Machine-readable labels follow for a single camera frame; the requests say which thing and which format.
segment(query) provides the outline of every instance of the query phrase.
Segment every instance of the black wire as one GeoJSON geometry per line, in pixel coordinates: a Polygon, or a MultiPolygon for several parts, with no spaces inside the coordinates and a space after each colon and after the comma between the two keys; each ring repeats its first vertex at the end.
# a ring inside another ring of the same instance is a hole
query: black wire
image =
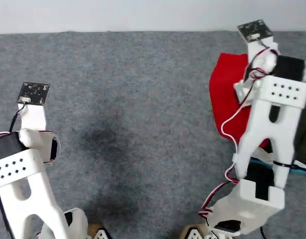
{"type": "Polygon", "coordinates": [[[263,41],[261,39],[259,39],[258,41],[259,41],[259,44],[264,46],[266,49],[269,48],[266,44],[263,43],[263,41]]]}
{"type": "Polygon", "coordinates": [[[23,110],[23,108],[25,107],[26,104],[27,104],[27,102],[24,102],[24,103],[23,103],[23,106],[21,107],[21,109],[19,109],[19,110],[15,113],[15,115],[13,116],[12,121],[11,121],[11,124],[10,124],[10,128],[9,128],[9,132],[10,132],[10,133],[12,133],[12,129],[13,129],[13,126],[14,126],[15,121],[17,120],[18,114],[23,110]]]}
{"type": "Polygon", "coordinates": [[[263,232],[263,227],[260,228],[261,236],[263,239],[267,239],[263,232]]]}
{"type": "Polygon", "coordinates": [[[219,237],[217,236],[216,233],[214,233],[212,230],[210,230],[210,231],[211,231],[212,234],[214,234],[216,236],[217,239],[219,239],[219,237]]]}

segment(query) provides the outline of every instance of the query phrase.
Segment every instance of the white wire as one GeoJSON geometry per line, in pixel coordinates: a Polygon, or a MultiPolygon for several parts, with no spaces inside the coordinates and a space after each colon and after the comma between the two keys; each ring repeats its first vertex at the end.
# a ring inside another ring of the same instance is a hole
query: white wire
{"type": "Polygon", "coordinates": [[[0,132],[0,135],[3,135],[3,134],[10,134],[10,132],[8,132],[8,131],[2,131],[2,132],[0,132]]]}
{"type": "Polygon", "coordinates": [[[235,149],[236,149],[236,153],[238,153],[238,144],[237,144],[237,141],[235,140],[235,138],[234,138],[232,135],[230,135],[230,134],[228,134],[228,133],[225,133],[224,130],[223,130],[223,127],[224,127],[224,125],[225,125],[226,123],[228,123],[228,122],[231,121],[233,118],[235,118],[235,117],[237,116],[237,114],[239,114],[239,112],[242,110],[243,106],[246,104],[246,101],[247,101],[247,99],[245,99],[245,100],[243,101],[243,103],[241,104],[241,106],[239,107],[239,109],[237,109],[237,111],[236,111],[229,119],[227,119],[226,121],[224,121],[224,122],[221,124],[221,127],[220,127],[221,133],[222,133],[223,135],[226,135],[226,136],[228,136],[229,138],[232,139],[232,141],[233,141],[233,143],[234,143],[234,146],[235,146],[235,149]]]}
{"type": "Polygon", "coordinates": [[[232,179],[228,178],[228,176],[227,176],[228,172],[229,172],[233,167],[234,167],[234,162],[233,162],[232,165],[225,171],[224,176],[225,176],[225,178],[226,178],[228,181],[233,182],[233,183],[236,183],[235,181],[233,181],[232,179]]]}
{"type": "MultiPolygon", "coordinates": [[[[244,99],[244,101],[243,101],[243,103],[241,104],[241,106],[237,109],[237,111],[236,111],[229,119],[227,119],[226,121],[224,121],[224,122],[221,124],[221,127],[220,127],[221,133],[222,133],[223,135],[226,135],[226,136],[228,136],[229,138],[232,139],[232,141],[233,141],[233,143],[234,143],[234,146],[235,146],[235,153],[236,153],[236,154],[238,153],[238,144],[237,144],[237,141],[236,141],[236,139],[235,139],[232,135],[230,135],[230,134],[228,134],[228,133],[225,133],[224,130],[223,130],[223,127],[224,127],[224,125],[225,125],[226,123],[228,123],[229,121],[231,121],[233,118],[235,118],[235,117],[240,113],[240,111],[242,110],[243,106],[246,104],[248,97],[250,96],[250,91],[251,91],[251,90],[252,90],[252,87],[250,88],[249,93],[248,93],[248,95],[247,95],[247,98],[244,99]]],[[[234,167],[234,165],[235,165],[235,163],[233,162],[233,164],[232,164],[232,165],[225,171],[225,173],[224,173],[225,178],[226,178],[228,181],[233,182],[233,183],[235,183],[235,182],[227,177],[227,172],[230,171],[230,170],[234,167]]]]}

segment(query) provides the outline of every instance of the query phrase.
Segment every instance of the black strip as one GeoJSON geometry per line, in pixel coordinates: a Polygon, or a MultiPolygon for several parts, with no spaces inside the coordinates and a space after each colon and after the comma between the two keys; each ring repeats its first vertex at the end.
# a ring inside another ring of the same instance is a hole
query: black strip
{"type": "Polygon", "coordinates": [[[274,163],[275,165],[278,165],[278,166],[281,166],[281,167],[292,168],[292,165],[291,165],[291,164],[280,163],[280,162],[277,162],[277,161],[273,161],[273,163],[274,163]]]}
{"type": "Polygon", "coordinates": [[[73,215],[72,215],[72,212],[67,212],[64,214],[65,216],[65,219],[67,220],[67,224],[68,224],[68,227],[71,225],[72,221],[73,221],[73,215]]]}
{"type": "Polygon", "coordinates": [[[108,231],[107,231],[105,228],[99,228],[98,231],[100,231],[100,230],[105,231],[105,233],[106,233],[108,239],[112,239],[111,235],[108,233],[108,231]]]}
{"type": "Polygon", "coordinates": [[[189,228],[187,233],[186,233],[185,239],[188,238],[188,236],[189,236],[189,234],[191,233],[192,230],[197,230],[199,232],[198,228],[189,228]]]}
{"type": "Polygon", "coordinates": [[[5,211],[4,211],[4,208],[3,208],[3,205],[2,205],[1,197],[0,197],[0,211],[1,211],[1,214],[2,214],[2,218],[3,218],[5,228],[7,229],[7,232],[9,232],[11,239],[14,239],[14,235],[12,233],[9,221],[7,219],[7,216],[5,214],[5,211]]]}
{"type": "Polygon", "coordinates": [[[274,68],[274,76],[293,81],[302,81],[304,76],[305,61],[302,59],[279,55],[274,68]]]}

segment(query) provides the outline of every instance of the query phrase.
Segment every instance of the humanoid robot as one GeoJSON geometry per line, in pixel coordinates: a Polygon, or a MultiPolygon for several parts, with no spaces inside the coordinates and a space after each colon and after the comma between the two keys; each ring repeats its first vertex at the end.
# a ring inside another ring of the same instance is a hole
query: humanoid robot
{"type": "Polygon", "coordinates": [[[306,61],[281,55],[262,20],[238,29],[247,43],[248,65],[243,79],[222,86],[234,89],[239,108],[220,127],[221,135],[235,144],[232,166],[224,174],[227,181],[202,206],[199,215],[205,223],[185,227],[180,239],[230,239],[259,228],[265,238],[262,226],[285,207],[284,187],[294,165],[294,139],[306,106],[306,61]],[[250,105],[246,130],[237,144],[224,126],[250,105]],[[270,140],[273,153],[259,147],[265,139],[270,140]],[[249,164],[252,157],[272,168],[249,164]],[[229,176],[233,168],[237,178],[229,176]],[[226,184],[235,184],[231,193],[210,207],[213,195],[226,184]]]}
{"type": "Polygon", "coordinates": [[[44,222],[36,235],[40,239],[110,239],[102,225],[88,223],[81,209],[63,212],[55,201],[45,165],[58,157],[60,141],[46,130],[48,90],[48,84],[24,82],[10,129],[0,132],[0,209],[6,228],[12,239],[28,239],[32,236],[30,216],[37,215],[44,222]],[[21,129],[13,131],[18,115],[21,129]],[[24,179],[31,190],[28,198],[21,189],[24,179]]]}
{"type": "MultiPolygon", "coordinates": [[[[248,234],[285,206],[293,140],[306,105],[306,61],[282,56],[262,20],[241,25],[239,31],[247,42],[249,64],[244,78],[231,85],[240,107],[221,124],[221,133],[231,137],[236,146],[233,164],[224,174],[227,181],[216,187],[202,206],[200,216],[205,223],[187,226],[180,239],[230,239],[248,234]],[[224,126],[249,105],[247,128],[237,145],[224,126]],[[274,107],[279,113],[271,122],[269,115],[274,107]],[[259,148],[266,138],[271,140],[272,154],[259,148]],[[270,162],[273,169],[250,166],[252,156],[270,162]],[[233,168],[237,178],[229,175],[233,168]],[[235,184],[232,192],[209,207],[213,195],[226,184],[235,184]]],[[[0,208],[6,227],[11,238],[28,239],[32,235],[29,217],[37,215],[45,223],[40,239],[109,239],[106,229],[89,224],[81,209],[63,212],[55,201],[45,165],[58,157],[60,142],[54,132],[46,130],[44,104],[48,90],[47,84],[24,82],[10,129],[0,132],[0,208]],[[18,115],[21,129],[13,131],[18,115]],[[28,198],[21,190],[23,179],[31,189],[28,198]]]]}

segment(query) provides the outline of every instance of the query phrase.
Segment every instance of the hole pattern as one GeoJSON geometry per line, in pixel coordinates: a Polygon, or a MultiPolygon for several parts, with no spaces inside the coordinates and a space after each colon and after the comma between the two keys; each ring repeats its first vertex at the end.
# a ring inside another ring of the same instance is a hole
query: hole pattern
{"type": "MultiPolygon", "coordinates": [[[[23,158],[21,158],[19,161],[20,161],[20,162],[23,162],[23,158]]],[[[12,162],[12,164],[13,164],[13,165],[15,165],[15,164],[16,164],[16,162],[15,162],[15,161],[13,161],[13,162],[12,162]]],[[[9,164],[6,164],[6,165],[5,165],[5,167],[6,167],[6,168],[8,168],[8,167],[9,167],[9,164]]],[[[2,170],[2,168],[1,168],[1,167],[0,167],[0,170],[2,170]]],[[[23,167],[23,168],[22,168],[22,170],[23,170],[23,171],[24,171],[24,170],[26,170],[26,167],[23,167]]],[[[17,169],[17,170],[15,170],[15,173],[19,173],[19,170],[18,170],[18,169],[17,169]]],[[[11,172],[9,172],[9,173],[8,173],[8,176],[11,176],[11,175],[12,175],[12,173],[11,173],[11,172]]],[[[3,179],[3,178],[4,178],[4,175],[1,175],[1,176],[0,176],[0,178],[1,178],[1,179],[3,179]]]]}
{"type": "MultiPolygon", "coordinates": [[[[274,87],[277,87],[278,84],[277,84],[277,83],[274,83],[273,86],[274,86],[274,87]]],[[[280,87],[281,87],[281,88],[284,88],[285,85],[281,85],[280,87]]],[[[288,86],[288,89],[289,89],[289,90],[292,90],[292,86],[288,86]]],[[[296,88],[296,91],[299,91],[299,90],[300,90],[299,88],[296,88]]],[[[271,92],[271,95],[274,96],[275,94],[276,94],[275,92],[271,92]]],[[[282,96],[283,96],[281,93],[279,93],[278,95],[279,95],[279,97],[282,97],[282,96]]],[[[290,98],[290,95],[286,95],[286,98],[289,99],[289,98],[290,98]]],[[[294,99],[294,100],[297,100],[298,98],[297,98],[297,97],[293,97],[293,99],[294,99]]]]}

